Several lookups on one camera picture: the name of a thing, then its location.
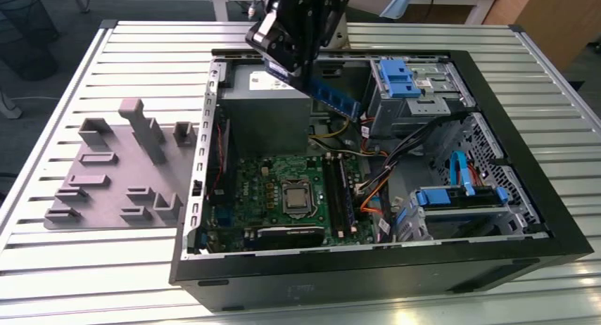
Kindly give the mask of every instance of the mesh panel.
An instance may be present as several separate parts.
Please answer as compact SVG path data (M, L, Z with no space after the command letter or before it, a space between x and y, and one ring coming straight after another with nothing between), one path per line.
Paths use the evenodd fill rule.
M474 166L478 169L483 177L486 185L502 186L508 194L511 203L519 205L520 196L516 192L515 185L507 178L503 168L490 164L490 160L495 159L495 154L486 141L484 134L478 125L470 125L470 122L463 123L463 129L460 130L460 137L456 137L454 142L447 148L447 154L444 158L439 158L438 164L435 164L435 173L438 179L443 185L448 185L448 158L452 151L463 151L467 158L474 161Z

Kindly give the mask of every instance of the cable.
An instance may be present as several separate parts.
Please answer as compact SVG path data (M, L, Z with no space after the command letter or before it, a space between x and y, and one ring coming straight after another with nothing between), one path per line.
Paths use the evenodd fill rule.
M387 175L387 177L381 180L381 182L379 182L377 186L375 187L375 189L371 191L371 193L368 194L365 200L363 201L363 203L360 204L360 209L363 210L363 208L367 206L368 200L371 200L371 197L373 197L375 193L379 191L380 187L384 185L387 179L389 179L389 175Z
M40 98L42 100L60 100L60 98L52 98L50 96L23 96L21 98L10 98L10 101L13 101L13 100L26 100L29 98Z
M429 0L428 10L425 11L425 15L423 16L423 19L421 19L420 23L424 23L424 22L425 22L425 20L427 20L427 18L428 18L428 16L429 16L431 8L432 8L432 7L434 7L434 0Z
M6 103L6 100L5 100L5 98L3 98L3 93L1 92L1 89L0 89L0 97L1 97L1 103L2 103L2 106L7 109L7 110L13 110L15 107L17 107L17 105L11 105L11 108L9 108L7 107L7 103Z
M265 6L264 6L264 1L263 0L260 0L260 4L263 5L263 14L267 15Z
M361 156L361 157L364 157L364 158L368 158L368 157L372 157L372 156L380 156L380 155L365 155L365 154L360 154L360 153L356 153L355 151L349 151L349 150L347 150L347 149L335 149L335 148L331 148L323 141L319 141L315 137L311 137L309 138L316 144L317 144L317 146L320 146L325 151L332 151L332 152L335 152L335 153L348 153L348 154L353 154L353 155L356 155L356 156Z
M9 179L15 179L18 177L18 174L14 174L13 172L0 172L0 177L6 177Z
M309 138L319 138L319 139L323 139L323 138L327 138L327 137L336 136L337 134L341 134L341 133L344 132L345 128L348 128L348 124L349 124L349 120L345 119L344 125L341 126L340 130L337 130L336 132L329 133L329 134L315 134L315 135L308 135L308 137L309 137Z
M365 143L367 143L367 139L363 138L361 142L360 142L360 154L365 154L365 155L373 155L375 152L373 151L368 151L365 148ZM387 153L384 151L377 151L377 154L387 157Z

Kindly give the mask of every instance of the floor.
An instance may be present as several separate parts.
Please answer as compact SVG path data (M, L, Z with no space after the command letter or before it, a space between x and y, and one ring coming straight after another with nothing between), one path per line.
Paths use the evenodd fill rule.
M92 1L88 14L80 14L73 1L44 1L61 36L50 44L58 62L58 71L48 79L25 82L0 63L0 89L9 98L44 96L58 98L84 56L88 44L102 19L120 20L214 20L208 1ZM245 21L237 4L228 4L229 20ZM376 22L377 17L351 10L349 22ZM570 81L584 81L579 90L596 115L601 115L601 54L586 48L564 76ZM15 173L29 155L45 126L56 100L27 98L14 101L22 109L18 120L0 117L0 172ZM6 193L11 180L0 177L0 193Z

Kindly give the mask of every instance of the robotic arm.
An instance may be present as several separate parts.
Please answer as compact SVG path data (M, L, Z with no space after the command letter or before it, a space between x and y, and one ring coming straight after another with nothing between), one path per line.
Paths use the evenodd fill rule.
M267 72L311 95L312 62L327 46L348 0L267 0L264 20L245 35Z

